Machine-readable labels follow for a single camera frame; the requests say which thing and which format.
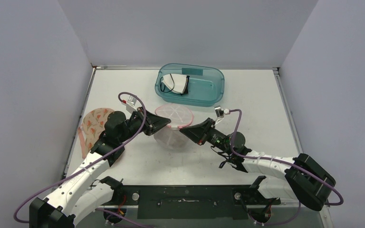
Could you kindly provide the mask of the floral beige laundry bag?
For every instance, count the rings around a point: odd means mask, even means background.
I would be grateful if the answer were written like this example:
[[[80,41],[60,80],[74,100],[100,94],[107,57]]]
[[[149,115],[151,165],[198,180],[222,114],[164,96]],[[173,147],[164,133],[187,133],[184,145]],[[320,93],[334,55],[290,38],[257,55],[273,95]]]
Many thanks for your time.
[[[114,110],[110,108],[97,108],[87,113],[83,118],[77,129],[83,159],[86,158],[95,142],[99,139],[100,134],[104,131],[104,125],[112,112]]]

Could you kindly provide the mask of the white bra with black trim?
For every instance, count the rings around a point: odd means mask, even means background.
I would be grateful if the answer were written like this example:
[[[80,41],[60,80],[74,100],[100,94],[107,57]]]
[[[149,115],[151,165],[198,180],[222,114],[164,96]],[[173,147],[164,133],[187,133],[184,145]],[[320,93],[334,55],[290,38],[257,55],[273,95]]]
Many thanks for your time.
[[[167,74],[160,79],[160,90],[163,93],[186,95],[190,76],[182,74]]]

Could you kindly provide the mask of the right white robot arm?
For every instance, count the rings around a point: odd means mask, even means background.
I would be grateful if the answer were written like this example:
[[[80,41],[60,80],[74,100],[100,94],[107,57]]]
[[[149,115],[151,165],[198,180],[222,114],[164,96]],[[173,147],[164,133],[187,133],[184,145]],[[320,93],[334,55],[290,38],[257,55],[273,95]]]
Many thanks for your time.
[[[301,153],[296,157],[274,157],[245,146],[245,136],[237,131],[224,134],[215,128],[216,122],[204,122],[180,129],[198,145],[210,143],[234,169],[245,173],[259,173],[280,180],[278,184],[264,181],[250,189],[250,199],[257,204],[269,198],[298,200],[309,209],[320,211],[328,204],[336,181],[311,156]]]

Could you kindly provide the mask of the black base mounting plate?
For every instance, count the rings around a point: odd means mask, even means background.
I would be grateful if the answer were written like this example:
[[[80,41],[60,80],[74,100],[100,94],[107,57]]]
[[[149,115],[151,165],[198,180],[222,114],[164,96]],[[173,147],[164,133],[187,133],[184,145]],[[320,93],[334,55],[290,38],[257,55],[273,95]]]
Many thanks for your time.
[[[257,206],[257,213],[278,198],[267,199],[251,185],[144,186],[124,185],[110,205],[137,206],[138,219],[247,219],[245,206]]]

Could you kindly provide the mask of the white mesh laundry bag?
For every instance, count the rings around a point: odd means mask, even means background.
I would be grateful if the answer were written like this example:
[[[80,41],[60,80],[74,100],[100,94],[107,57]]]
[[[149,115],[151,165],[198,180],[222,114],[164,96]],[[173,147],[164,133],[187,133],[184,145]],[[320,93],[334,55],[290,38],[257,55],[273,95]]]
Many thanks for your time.
[[[180,129],[192,124],[194,120],[192,111],[180,104],[166,104],[157,107],[155,114],[171,120],[166,127],[154,134],[156,142],[170,150],[181,150],[185,147],[188,138],[180,133]]]

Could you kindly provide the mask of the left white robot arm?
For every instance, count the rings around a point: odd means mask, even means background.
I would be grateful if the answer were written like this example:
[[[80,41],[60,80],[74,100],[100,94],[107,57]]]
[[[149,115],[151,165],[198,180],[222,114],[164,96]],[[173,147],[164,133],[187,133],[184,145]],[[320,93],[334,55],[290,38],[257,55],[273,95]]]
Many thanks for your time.
[[[91,191],[94,180],[108,170],[125,150],[125,144],[139,133],[153,135],[171,120],[139,107],[130,118],[121,111],[111,112],[104,130],[82,161],[63,183],[44,199],[35,198],[29,206],[31,228],[74,228],[84,217],[104,203],[118,204],[123,198],[121,182],[105,177]]]

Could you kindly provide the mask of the teal plastic bin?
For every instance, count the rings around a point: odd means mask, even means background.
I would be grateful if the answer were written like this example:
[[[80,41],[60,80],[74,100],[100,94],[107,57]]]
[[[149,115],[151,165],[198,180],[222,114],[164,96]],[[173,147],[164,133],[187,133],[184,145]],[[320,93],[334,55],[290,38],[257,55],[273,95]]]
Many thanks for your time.
[[[167,74],[190,76],[189,93],[179,95],[161,92],[160,79]],[[169,63],[161,67],[154,86],[156,94],[166,102],[202,107],[210,107],[219,102],[223,97],[224,87],[225,78],[220,70],[207,66],[177,63]]]

